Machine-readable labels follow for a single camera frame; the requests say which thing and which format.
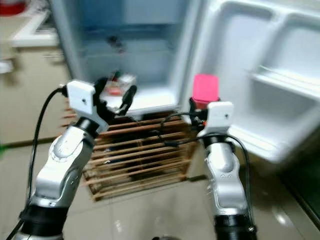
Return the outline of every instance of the wooden crate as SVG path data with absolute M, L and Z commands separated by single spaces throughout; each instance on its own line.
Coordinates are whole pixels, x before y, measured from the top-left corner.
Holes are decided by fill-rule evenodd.
M 76 115 L 65 109 L 67 126 Z M 183 181 L 191 161 L 194 144 L 179 148 L 165 146 L 152 130 L 158 130 L 164 117 L 172 112 L 143 116 L 141 121 L 117 118 L 108 131 L 95 140 L 91 159 L 83 169 L 84 182 L 92 199 L 136 192 Z M 161 137 L 176 141 L 190 137 L 189 127 L 179 117 L 165 124 Z

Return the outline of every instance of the cabinet door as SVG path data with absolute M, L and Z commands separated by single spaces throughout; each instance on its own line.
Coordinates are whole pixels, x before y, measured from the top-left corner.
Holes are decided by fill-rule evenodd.
M 0 141 L 16 143 L 33 139 L 38 116 L 47 96 L 68 80 L 60 50 L 23 48 L 13 73 L 1 81 Z M 57 94 L 49 103 L 40 129 L 40 139 L 53 138 L 60 132 L 64 97 Z
M 17 71 L 0 75 L 0 144 L 32 139 L 36 118 L 26 84 Z

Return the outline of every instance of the refrigerator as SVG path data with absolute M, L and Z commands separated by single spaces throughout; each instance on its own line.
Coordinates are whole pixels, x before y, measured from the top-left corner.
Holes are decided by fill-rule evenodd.
M 73 79 L 137 76 L 129 115 L 188 111 L 201 73 L 234 104 L 229 133 L 272 165 L 320 125 L 318 1 L 52 0 L 51 9 Z

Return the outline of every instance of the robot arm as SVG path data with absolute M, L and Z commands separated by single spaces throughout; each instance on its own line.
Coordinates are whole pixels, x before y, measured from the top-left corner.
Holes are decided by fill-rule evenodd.
M 70 107 L 79 120 L 69 125 L 49 149 L 48 160 L 36 178 L 35 192 L 21 213 L 21 231 L 16 240 L 62 240 L 67 213 L 75 197 L 82 170 L 89 161 L 95 138 L 108 129 L 116 115 L 125 115 L 137 91 L 132 86 L 113 111 L 100 100 L 106 79 L 96 84 L 78 80 L 67 84 Z
M 190 111 L 195 113 L 194 105 L 190 106 Z M 206 149 L 205 166 L 217 239 L 256 240 L 256 228 L 249 219 L 246 194 L 239 178 L 240 163 L 232 142 L 226 139 L 233 115 L 231 102 L 215 101 L 209 103 L 205 111 L 199 111 L 198 118 L 191 118 L 191 121 L 197 126 L 198 123 L 206 123 L 198 137 L 202 138 Z M 210 133 L 221 136 L 210 136 Z

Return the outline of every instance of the floor tile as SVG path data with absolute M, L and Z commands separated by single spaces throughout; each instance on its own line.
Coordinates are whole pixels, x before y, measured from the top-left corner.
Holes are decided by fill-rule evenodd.
M 4 240 L 6 239 L 8 236 L 9 236 L 10 232 L 2 232 L 1 235 L 0 235 L 0 239 L 1 240 Z
M 210 196 L 208 195 L 209 182 L 204 180 L 198 182 L 195 186 L 199 191 L 198 196 L 202 198 L 202 203 L 210 221 L 213 222 L 213 215 L 211 209 Z M 252 201 L 253 201 L 253 215 L 255 223 L 258 227 L 258 239 L 291 239 L 303 240 L 299 231 L 288 218 L 282 207 L 277 203 L 273 193 L 269 189 L 260 185 L 261 182 L 252 183 Z
M 38 146 L 34 179 L 48 159 L 50 144 Z M 26 199 L 28 165 L 31 147 L 7 149 L 0 160 L 0 225 L 1 232 L 10 231 L 18 222 Z
M 70 215 L 64 225 L 66 240 L 112 240 L 109 205 Z
M 122 201 L 130 200 L 130 199 L 134 199 L 134 198 L 137 198 L 137 197 L 149 195 L 151 193 L 156 193 L 156 192 L 161 192 L 161 191 L 164 191 L 164 190 L 176 188 L 176 187 L 179 187 L 181 184 L 184 184 L 184 183 L 181 182 L 181 181 L 180 182 L 175 182 L 175 183 L 171 183 L 171 184 L 166 184 L 166 185 L 162 185 L 162 186 L 158 186 L 158 187 L 152 187 L 152 188 L 149 188 L 149 189 L 144 189 L 144 190 L 132 192 L 132 193 L 129 193 L 129 194 L 113 196 L 113 197 L 110 197 L 110 199 L 112 199 L 113 203 L 122 202 Z
M 197 194 L 194 187 L 184 182 L 129 200 L 111 202 L 114 239 L 151 240 L 163 235 L 186 240 L 213 239 L 212 224 Z
M 102 199 L 100 201 L 93 201 L 92 194 L 87 186 L 79 186 L 76 194 L 74 196 L 74 200 L 69 209 L 69 215 L 81 213 L 83 211 L 87 211 L 90 209 L 100 208 L 105 205 L 108 205 L 110 202 L 109 199 Z

